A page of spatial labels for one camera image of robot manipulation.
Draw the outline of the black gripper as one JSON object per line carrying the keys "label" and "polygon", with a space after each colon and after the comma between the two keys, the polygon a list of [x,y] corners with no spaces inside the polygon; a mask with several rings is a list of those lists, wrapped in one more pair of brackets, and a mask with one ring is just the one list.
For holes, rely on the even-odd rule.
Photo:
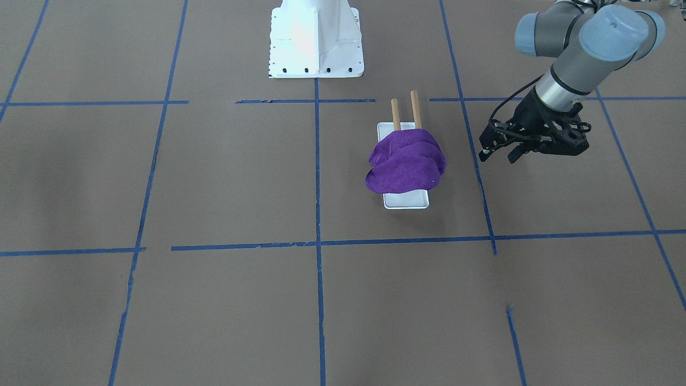
{"label": "black gripper", "polygon": [[551,137],[546,135],[547,129],[543,119],[546,108],[550,107],[541,102],[536,91],[531,90],[516,107],[510,120],[488,123],[479,137],[482,146],[478,154],[480,161],[486,162],[493,152],[515,142],[520,143],[508,154],[510,164],[516,163],[530,152],[540,152],[541,148],[546,146],[546,141],[551,140]]}

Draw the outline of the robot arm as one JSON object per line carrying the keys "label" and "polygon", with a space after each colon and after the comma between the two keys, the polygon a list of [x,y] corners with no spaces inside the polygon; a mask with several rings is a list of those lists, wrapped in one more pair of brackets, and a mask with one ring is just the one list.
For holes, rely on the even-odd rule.
{"label": "robot arm", "polygon": [[545,12],[524,15],[514,36],[517,50],[554,62],[521,89],[525,96],[509,120],[488,118],[479,137],[480,161],[507,146],[513,146],[510,163],[530,152],[585,152],[591,130],[580,119],[585,98],[611,73],[654,52],[665,36],[657,13],[614,2],[557,1]]}

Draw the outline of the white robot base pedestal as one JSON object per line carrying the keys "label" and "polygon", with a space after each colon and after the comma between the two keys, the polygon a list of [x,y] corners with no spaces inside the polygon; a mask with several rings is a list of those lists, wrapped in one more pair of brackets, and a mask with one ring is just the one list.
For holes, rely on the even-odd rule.
{"label": "white robot base pedestal", "polygon": [[270,78],[363,76],[360,13],[348,1],[282,1],[270,22]]}

